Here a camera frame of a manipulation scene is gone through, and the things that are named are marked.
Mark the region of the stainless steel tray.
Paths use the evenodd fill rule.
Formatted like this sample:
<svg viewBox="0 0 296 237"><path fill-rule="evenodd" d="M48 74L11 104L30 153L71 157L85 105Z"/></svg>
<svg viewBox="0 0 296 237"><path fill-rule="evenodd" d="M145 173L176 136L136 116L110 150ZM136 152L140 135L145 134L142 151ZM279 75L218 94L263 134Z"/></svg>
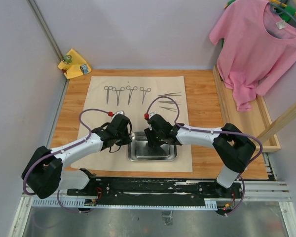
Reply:
<svg viewBox="0 0 296 237"><path fill-rule="evenodd" d="M150 147L143 131L132 132L130 139L132 142L128 145L128 157L131 161L174 161L177 157L177 148L174 145Z"/></svg>

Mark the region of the steel surgical forceps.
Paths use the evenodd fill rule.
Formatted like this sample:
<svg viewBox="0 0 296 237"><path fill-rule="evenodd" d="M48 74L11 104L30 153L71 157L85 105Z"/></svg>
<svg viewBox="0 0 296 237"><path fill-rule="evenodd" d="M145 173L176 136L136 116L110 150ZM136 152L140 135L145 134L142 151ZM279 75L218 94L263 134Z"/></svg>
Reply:
<svg viewBox="0 0 296 237"><path fill-rule="evenodd" d="M168 97L174 97L174 96L181 96L181 92L174 92L174 93L166 93L166 94L159 94L158 96L168 96Z"/></svg>

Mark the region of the beige cloth wrap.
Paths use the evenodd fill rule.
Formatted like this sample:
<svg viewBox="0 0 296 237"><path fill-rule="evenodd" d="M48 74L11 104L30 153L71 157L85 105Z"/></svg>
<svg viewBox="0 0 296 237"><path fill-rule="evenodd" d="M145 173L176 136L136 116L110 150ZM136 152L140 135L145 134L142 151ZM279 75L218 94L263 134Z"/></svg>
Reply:
<svg viewBox="0 0 296 237"><path fill-rule="evenodd" d="M106 104L106 91L104 86L113 86L125 90L120 93L119 106L116 105L116 93L110 92L109 102ZM133 92L130 104L128 105L129 91L126 86L137 86ZM140 87L151 88L142 104L142 92ZM159 94L181 92L181 96L158 96ZM181 104L164 104L158 101L180 101ZM159 106L175 108L177 112L161 109ZM133 131L143 131L148 127L144 119L146 111L155 112L173 123L177 118L178 122L188 124L188 112L185 93L184 77L92 77L87 91L83 107L85 113L82 121L91 129L99 127L110 118L96 109L104 111L124 111L131 120ZM90 154L71 164L72 168L86 168L88 170L104 171L146 171L146 172L191 172L192 152L191 146L178 146L177 157L174 161L131 161L128 157L128 147L122 146L116 153L109 153L108 150Z"/></svg>

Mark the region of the long steel hemostat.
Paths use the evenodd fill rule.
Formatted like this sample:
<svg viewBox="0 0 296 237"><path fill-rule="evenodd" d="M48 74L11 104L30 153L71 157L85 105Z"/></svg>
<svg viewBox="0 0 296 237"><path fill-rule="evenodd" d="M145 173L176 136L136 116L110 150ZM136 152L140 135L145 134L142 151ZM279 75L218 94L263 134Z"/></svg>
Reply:
<svg viewBox="0 0 296 237"><path fill-rule="evenodd" d="M148 88L140 87L140 91L142 92L142 104L143 104L145 101L146 94L148 92L151 92L151 88L150 87L148 87Z"/></svg>

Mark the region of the steel surgical scissors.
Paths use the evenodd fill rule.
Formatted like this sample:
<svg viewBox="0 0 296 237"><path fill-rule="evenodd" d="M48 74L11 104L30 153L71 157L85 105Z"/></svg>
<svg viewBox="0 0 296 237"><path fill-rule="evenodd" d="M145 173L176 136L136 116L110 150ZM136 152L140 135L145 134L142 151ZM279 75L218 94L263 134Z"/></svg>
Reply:
<svg viewBox="0 0 296 237"><path fill-rule="evenodd" d="M106 104L108 104L109 102L109 97L110 97L110 92L114 91L114 87L113 86L104 86L104 90L106 91L107 95L106 95Z"/></svg>

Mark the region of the steel hemostat clamp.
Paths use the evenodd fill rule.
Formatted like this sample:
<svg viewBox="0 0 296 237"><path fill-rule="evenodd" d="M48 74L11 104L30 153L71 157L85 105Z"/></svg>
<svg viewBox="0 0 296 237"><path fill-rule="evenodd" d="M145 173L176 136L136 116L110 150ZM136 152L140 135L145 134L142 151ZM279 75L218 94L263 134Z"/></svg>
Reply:
<svg viewBox="0 0 296 237"><path fill-rule="evenodd" d="M129 96L128 96L128 105L130 104L131 101L131 97L134 91L136 91L138 89L137 86L133 86L131 87L130 85L126 86L126 89L129 91Z"/></svg>

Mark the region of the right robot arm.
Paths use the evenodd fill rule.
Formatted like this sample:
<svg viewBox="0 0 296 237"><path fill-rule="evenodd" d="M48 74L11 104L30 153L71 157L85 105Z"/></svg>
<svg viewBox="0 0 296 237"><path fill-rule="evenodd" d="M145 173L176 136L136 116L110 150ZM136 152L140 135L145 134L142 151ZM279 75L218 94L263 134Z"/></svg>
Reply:
<svg viewBox="0 0 296 237"><path fill-rule="evenodd" d="M145 114L144 118L149 124L145 129L145 135L148 145L152 148L163 144L197 145L217 152L223 167L213 187L214 193L221 198L231 192L231 185L244 172L256 151L252 138L231 123L225 124L222 128L197 128L183 123L171 125L156 113Z"/></svg>

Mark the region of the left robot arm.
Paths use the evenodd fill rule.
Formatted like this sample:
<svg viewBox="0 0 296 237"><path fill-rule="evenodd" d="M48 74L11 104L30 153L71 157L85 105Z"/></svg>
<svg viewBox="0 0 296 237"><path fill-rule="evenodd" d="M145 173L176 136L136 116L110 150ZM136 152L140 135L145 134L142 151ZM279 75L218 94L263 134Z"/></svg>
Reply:
<svg viewBox="0 0 296 237"><path fill-rule="evenodd" d="M109 116L112 117L110 122L89 129L86 136L76 141L54 149L38 147L21 175L23 192L40 199L68 189L78 189L87 196L93 194L96 183L87 169L71 172L65 171L65 168L90 154L110 150L114 145L121 147L131 143L130 119L123 112L109 113Z"/></svg>

